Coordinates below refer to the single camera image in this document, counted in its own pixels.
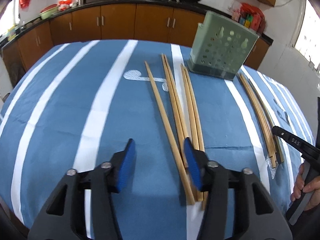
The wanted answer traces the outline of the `person's right hand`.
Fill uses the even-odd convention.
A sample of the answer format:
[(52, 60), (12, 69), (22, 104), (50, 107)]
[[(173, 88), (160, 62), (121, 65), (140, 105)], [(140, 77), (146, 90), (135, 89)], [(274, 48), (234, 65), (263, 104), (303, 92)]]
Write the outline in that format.
[(317, 176), (311, 182), (306, 184), (302, 177), (303, 172), (304, 172), (304, 164), (300, 165), (299, 167), (299, 172), (296, 177), (296, 181), (293, 187), (293, 193), (290, 196), (290, 200), (294, 202), (295, 200), (300, 199), (302, 192), (303, 193), (312, 192), (313, 195), (304, 209), (304, 211), (308, 211), (315, 208), (320, 203), (320, 177)]

